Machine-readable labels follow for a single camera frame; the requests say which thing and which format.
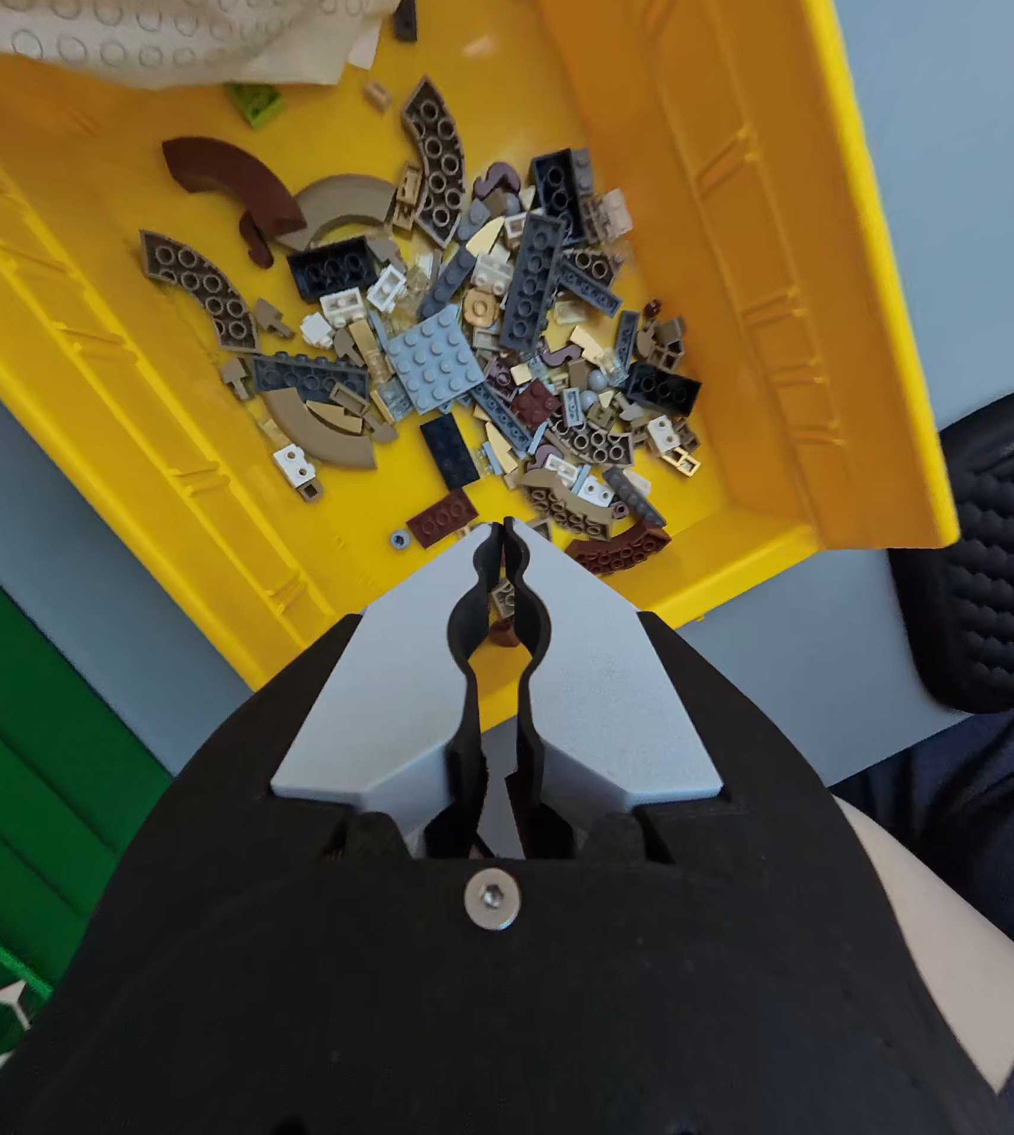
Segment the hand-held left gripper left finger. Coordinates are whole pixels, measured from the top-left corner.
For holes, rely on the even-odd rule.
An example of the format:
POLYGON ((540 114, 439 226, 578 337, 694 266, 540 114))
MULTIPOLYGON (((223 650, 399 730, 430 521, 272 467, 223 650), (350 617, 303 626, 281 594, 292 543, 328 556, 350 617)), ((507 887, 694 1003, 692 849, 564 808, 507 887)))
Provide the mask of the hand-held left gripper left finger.
POLYGON ((489 634, 502 523, 364 608, 272 779, 281 798, 388 815, 433 858, 469 858, 487 791, 471 655, 489 634))

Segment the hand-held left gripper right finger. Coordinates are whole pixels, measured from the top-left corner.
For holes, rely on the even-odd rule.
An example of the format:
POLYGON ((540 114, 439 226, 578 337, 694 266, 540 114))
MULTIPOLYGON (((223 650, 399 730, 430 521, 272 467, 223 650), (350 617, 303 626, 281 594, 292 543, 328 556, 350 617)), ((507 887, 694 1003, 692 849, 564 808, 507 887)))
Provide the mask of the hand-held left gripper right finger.
POLYGON ((600 818, 712 800, 723 779, 638 607, 527 523, 506 520, 518 683, 507 779, 527 858, 573 858, 600 818))

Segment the pile of toy bricks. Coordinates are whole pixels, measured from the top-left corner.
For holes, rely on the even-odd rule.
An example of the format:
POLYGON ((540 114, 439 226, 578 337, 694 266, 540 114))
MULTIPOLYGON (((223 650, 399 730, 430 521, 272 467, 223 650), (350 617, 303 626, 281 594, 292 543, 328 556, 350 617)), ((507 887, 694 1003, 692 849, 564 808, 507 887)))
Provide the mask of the pile of toy bricks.
MULTIPOLYGON (((654 150, 663 141, 663 125, 650 118, 652 103, 634 100, 649 96, 649 80, 658 78, 663 60, 672 67, 676 60, 681 67, 679 78, 687 82, 692 67, 672 51, 672 31, 667 27, 667 54, 650 53, 647 35, 640 33, 641 54, 632 53, 632 16, 670 15, 670 7, 661 9, 656 2, 623 2, 627 9, 623 22, 612 27, 609 22, 587 22, 582 35, 574 29, 569 40, 565 64, 571 65, 571 78, 576 82, 574 96, 580 98, 580 118, 594 132, 594 141, 618 141, 618 127, 636 127, 632 141, 623 138, 623 176, 638 174, 636 210, 641 214, 641 252, 650 248, 650 235, 656 230, 672 243, 667 248, 683 250, 679 239, 687 239, 687 230, 678 228, 679 207, 678 192, 656 192, 656 174, 663 172, 667 158, 654 150)), ((527 51, 515 53, 509 60, 507 89, 502 91, 493 82, 493 60, 486 65, 468 65, 468 78, 460 83, 458 56, 444 67, 446 47, 458 47, 458 38, 448 33, 444 44, 430 49, 440 71, 448 96, 440 94, 440 83, 426 78, 411 83, 413 71, 430 69, 428 64, 401 64, 401 82, 408 78, 408 94, 413 98, 410 109, 413 143, 420 150, 419 170, 420 188, 430 187, 430 150, 444 147, 444 159, 449 159, 458 136, 468 140, 469 174, 475 170, 477 152, 491 158, 498 147, 507 158, 520 158, 527 145, 556 140, 554 127, 569 125, 569 96, 556 96, 558 80, 551 78, 545 47, 538 53, 538 64, 531 65, 527 51)), ((406 275, 406 284, 390 312, 381 312, 364 284, 339 284, 339 290, 326 293, 326 299, 341 295, 353 286, 363 295, 368 315, 350 321, 337 335, 348 335, 353 350, 373 362, 368 368, 372 404, 386 406, 395 418, 391 427, 401 442, 382 442, 381 435, 364 424, 364 433, 352 435, 315 413, 321 409, 344 409, 353 413, 341 400, 341 393, 324 389, 350 389, 350 377, 335 377, 332 371, 357 364, 339 360, 334 366, 326 355, 306 355, 301 359, 292 348, 276 351, 230 351, 210 346, 214 331, 207 324, 214 322, 210 312, 192 315, 194 297, 176 299, 185 279, 207 273, 214 286, 212 268, 203 257, 196 266, 185 268, 185 261, 196 250, 219 254, 227 266, 236 268, 239 284, 250 284, 254 292, 270 286, 272 293, 286 295, 290 288, 285 273, 314 263, 321 273, 341 261, 328 246, 344 246, 352 239, 332 241, 321 237, 315 250, 306 254, 286 254, 279 266, 272 270, 239 268, 238 245, 243 223, 230 214, 238 207, 200 205, 190 201, 187 190, 180 188, 172 174, 171 185, 162 185, 160 165, 167 169, 165 145, 180 136, 227 134, 230 141, 234 130, 223 130, 225 112, 216 109, 216 96, 207 92, 174 91, 149 94, 136 100, 142 107, 133 118, 133 140, 140 143, 142 170, 134 174, 133 188, 127 190, 127 203, 133 207, 133 221, 142 228, 160 226, 169 237, 194 237, 192 243, 160 235, 142 237, 147 252, 149 288, 156 293, 149 299, 142 315, 143 330, 133 348, 136 369, 133 397, 140 404, 133 409, 134 429, 147 442, 149 453, 156 455, 154 464, 163 467, 163 474, 178 493, 180 507, 149 503, 149 523, 156 531, 156 552, 149 552, 149 567, 160 570, 163 552, 163 585, 180 599, 192 623, 218 646, 236 672, 254 688, 263 686, 288 661, 294 661, 305 646, 330 630, 344 614, 366 605, 366 599, 381 596, 395 587, 413 569, 397 567, 397 552, 384 552, 382 536, 388 527, 404 520, 404 514, 419 514, 431 503, 442 500, 453 489, 451 478, 469 476, 464 460, 469 453, 468 427, 453 431, 455 406, 473 404, 473 415, 484 418, 482 402, 487 389, 495 398, 515 411, 515 369, 527 375, 522 384, 524 431, 527 438, 535 429, 549 435, 556 427, 547 427, 538 418, 551 397, 544 395, 544 384, 531 378, 529 362, 544 348, 544 335, 565 339, 569 346, 583 350, 580 339, 598 330, 602 348, 611 348, 618 317, 598 315, 592 322, 558 324, 564 293, 558 293, 545 308, 542 321, 554 321, 554 331, 544 331, 533 350, 509 346, 515 340, 515 328, 520 322, 533 326, 540 319, 538 301, 544 301, 544 281, 551 263, 553 246, 545 239, 547 225, 544 217, 554 216, 554 207, 540 207, 542 192, 535 197, 535 208, 527 214, 500 214, 487 225, 497 234, 497 245, 487 252, 469 252, 471 235, 444 257, 439 275, 426 279, 426 270, 413 266, 406 275), (272 489, 270 458, 256 456, 256 426, 270 420, 270 436, 292 440, 296 418, 305 424, 299 436, 319 436, 319 451, 305 447, 305 453, 317 458, 330 478, 326 503, 317 505, 317 512, 306 505, 288 505, 285 489, 272 489), (323 455, 344 449, 332 436, 350 438, 357 451, 355 438, 370 436, 372 465, 335 462, 323 455)), ((395 163, 399 141, 395 121, 388 127, 366 123, 366 111, 350 111, 350 94, 328 94, 310 100, 301 107, 301 120, 290 116, 283 123, 270 150, 263 150, 274 159, 288 159, 290 174, 315 172, 341 176, 361 159, 370 170, 381 170, 386 163, 395 163)))

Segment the yellow plastic bin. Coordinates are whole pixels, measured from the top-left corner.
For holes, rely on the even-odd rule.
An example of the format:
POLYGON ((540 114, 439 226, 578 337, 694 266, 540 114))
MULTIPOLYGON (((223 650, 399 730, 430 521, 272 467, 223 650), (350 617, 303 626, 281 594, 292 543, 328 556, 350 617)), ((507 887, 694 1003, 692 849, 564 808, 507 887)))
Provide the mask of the yellow plastic bin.
MULTIPOLYGON (((134 429, 133 348, 156 293, 142 266, 140 221, 127 190, 142 170, 136 100, 174 91, 216 96, 238 145, 299 192, 330 176, 290 174, 267 150, 292 114, 350 94, 366 123, 395 121, 395 163, 348 174, 397 178, 417 159, 401 109, 401 64, 428 64, 411 83, 448 89, 430 49, 451 33, 458 56, 507 89, 509 60, 545 47, 569 125, 522 158, 477 152, 477 176, 504 159, 529 174, 535 156, 589 149, 600 190, 623 190, 632 234, 618 279, 623 306, 663 301, 687 322, 685 373, 701 382, 694 429, 697 473, 640 453, 663 507, 670 545, 611 578, 631 603, 681 628, 716 607, 830 549, 946 547, 958 534, 938 431, 873 178, 841 25, 830 2, 658 2, 669 15, 632 16, 632 53, 672 51, 687 82, 658 62, 650 118, 667 158, 656 192, 678 192, 679 239, 656 230, 641 252, 638 174, 623 143, 594 141, 580 118, 565 54, 587 22, 623 22, 623 2, 419 2, 415 42, 384 20, 359 42, 335 85, 212 83, 142 91, 85 73, 0 58, 0 400, 58 469, 149 567, 149 503, 180 507, 178 485, 134 429)), ((469 174, 468 140, 460 136, 469 174)))

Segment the reddish brown flat plate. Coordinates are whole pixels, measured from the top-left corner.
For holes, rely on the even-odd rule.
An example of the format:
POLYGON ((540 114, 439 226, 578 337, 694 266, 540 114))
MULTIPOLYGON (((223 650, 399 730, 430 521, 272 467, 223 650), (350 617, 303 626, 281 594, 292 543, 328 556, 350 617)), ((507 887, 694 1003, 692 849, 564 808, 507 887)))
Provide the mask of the reddish brown flat plate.
POLYGON ((478 518, 478 509, 464 489, 455 489, 442 500, 406 521, 415 541, 431 549, 444 538, 468 529, 478 518))

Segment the green plastic bin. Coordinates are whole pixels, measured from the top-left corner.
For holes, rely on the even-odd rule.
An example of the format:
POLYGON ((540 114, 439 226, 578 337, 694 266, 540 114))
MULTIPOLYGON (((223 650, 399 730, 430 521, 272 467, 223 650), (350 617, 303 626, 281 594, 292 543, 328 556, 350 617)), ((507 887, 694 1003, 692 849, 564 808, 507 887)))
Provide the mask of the green plastic bin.
POLYGON ((169 784, 0 587, 0 967, 31 1025, 169 784))

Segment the black quilted wrist rest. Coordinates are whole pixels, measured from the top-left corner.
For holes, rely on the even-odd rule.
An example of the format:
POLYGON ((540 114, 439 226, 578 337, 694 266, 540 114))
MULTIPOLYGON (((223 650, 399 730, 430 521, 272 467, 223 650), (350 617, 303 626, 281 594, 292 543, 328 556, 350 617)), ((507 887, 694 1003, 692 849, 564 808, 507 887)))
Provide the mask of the black quilted wrist rest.
POLYGON ((1014 393, 940 433, 960 538, 891 549, 915 670, 964 713, 1014 708, 1014 393))

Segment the white paper bag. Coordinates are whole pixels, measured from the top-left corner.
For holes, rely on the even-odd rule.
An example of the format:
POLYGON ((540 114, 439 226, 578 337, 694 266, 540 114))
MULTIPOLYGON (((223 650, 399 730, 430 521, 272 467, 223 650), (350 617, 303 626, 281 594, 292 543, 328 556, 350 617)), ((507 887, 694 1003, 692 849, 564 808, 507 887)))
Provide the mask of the white paper bag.
POLYGON ((0 2, 0 58, 124 87, 335 85, 399 2, 0 2))

